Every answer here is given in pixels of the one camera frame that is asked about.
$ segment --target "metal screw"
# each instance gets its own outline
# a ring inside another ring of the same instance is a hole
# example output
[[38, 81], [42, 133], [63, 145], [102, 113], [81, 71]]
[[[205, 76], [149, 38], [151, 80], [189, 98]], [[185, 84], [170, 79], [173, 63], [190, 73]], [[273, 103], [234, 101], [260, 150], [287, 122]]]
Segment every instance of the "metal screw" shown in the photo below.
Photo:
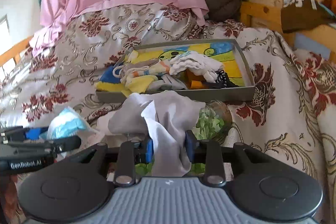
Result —
[[132, 178], [129, 176], [118, 176], [115, 179], [115, 182], [119, 184], [130, 184], [132, 182]]
[[210, 184], [221, 184], [224, 182], [224, 179], [221, 176], [208, 176], [207, 181]]

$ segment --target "bed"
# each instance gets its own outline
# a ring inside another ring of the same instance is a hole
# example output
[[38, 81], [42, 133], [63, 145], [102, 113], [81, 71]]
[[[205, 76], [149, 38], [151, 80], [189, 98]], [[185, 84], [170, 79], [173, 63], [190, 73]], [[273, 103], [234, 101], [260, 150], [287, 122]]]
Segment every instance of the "bed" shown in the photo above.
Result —
[[[53, 48], [35, 58], [23, 41], [1, 56], [16, 56], [16, 68], [1, 83], [0, 125], [48, 126], [66, 106], [92, 125], [115, 104], [97, 100], [95, 82], [106, 67], [135, 45], [197, 39], [235, 38], [256, 83], [252, 102], [230, 102], [233, 123], [221, 145], [245, 142], [311, 175], [325, 196], [315, 219], [332, 223], [336, 190], [335, 66], [319, 55], [292, 51], [278, 32], [247, 28], [234, 20], [200, 27], [190, 9], [173, 5], [121, 5], [74, 18]], [[26, 175], [2, 178], [4, 212], [24, 219], [16, 187]]]

